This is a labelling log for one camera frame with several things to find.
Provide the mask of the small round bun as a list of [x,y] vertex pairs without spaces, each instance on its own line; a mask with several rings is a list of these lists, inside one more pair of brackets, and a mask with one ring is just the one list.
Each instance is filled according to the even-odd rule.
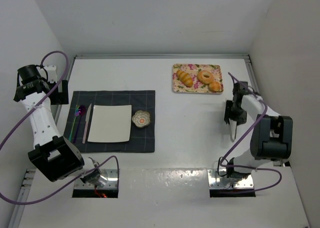
[[214,93],[219,93],[222,91],[221,84],[218,81],[212,81],[211,83],[209,83],[208,89]]

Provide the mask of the long striped bread roll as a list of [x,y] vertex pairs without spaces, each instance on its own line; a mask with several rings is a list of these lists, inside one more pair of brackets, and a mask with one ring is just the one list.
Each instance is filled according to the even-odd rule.
[[192,77],[190,76],[189,73],[182,71],[182,70],[177,70],[176,72],[177,78],[187,87],[192,87],[193,86],[193,80]]

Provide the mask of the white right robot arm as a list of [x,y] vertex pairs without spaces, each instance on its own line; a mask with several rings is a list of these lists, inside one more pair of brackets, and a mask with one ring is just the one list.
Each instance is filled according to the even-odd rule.
[[245,134],[252,133],[249,149],[226,163],[226,177],[233,180],[247,178],[253,169],[269,161],[288,159],[292,152],[293,119],[271,109],[247,82],[233,84],[233,99],[225,106],[224,121],[235,141],[237,127],[250,116],[254,123]]

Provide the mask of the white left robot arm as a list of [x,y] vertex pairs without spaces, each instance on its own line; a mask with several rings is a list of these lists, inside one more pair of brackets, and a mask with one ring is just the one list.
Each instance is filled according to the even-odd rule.
[[32,151],[28,152],[31,163],[51,182],[68,176],[80,175],[83,183],[97,185],[101,171],[91,158],[83,158],[76,146],[61,135],[51,111],[51,105],[68,104],[68,81],[62,81],[62,91],[48,78],[41,76],[38,65],[27,65],[17,71],[17,87],[14,101],[21,102],[27,111],[33,130]]

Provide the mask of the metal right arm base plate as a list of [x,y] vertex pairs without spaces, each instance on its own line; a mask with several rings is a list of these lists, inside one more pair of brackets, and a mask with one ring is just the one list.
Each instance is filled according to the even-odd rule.
[[208,185],[211,190],[254,189],[254,182],[251,175],[243,179],[227,178],[227,170],[225,168],[220,168],[219,170],[216,168],[208,169],[207,177]]

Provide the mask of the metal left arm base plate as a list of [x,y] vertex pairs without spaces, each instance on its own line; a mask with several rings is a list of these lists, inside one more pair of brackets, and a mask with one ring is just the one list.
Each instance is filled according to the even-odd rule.
[[117,169],[100,169],[77,179],[73,187],[76,190],[118,189],[118,174]]

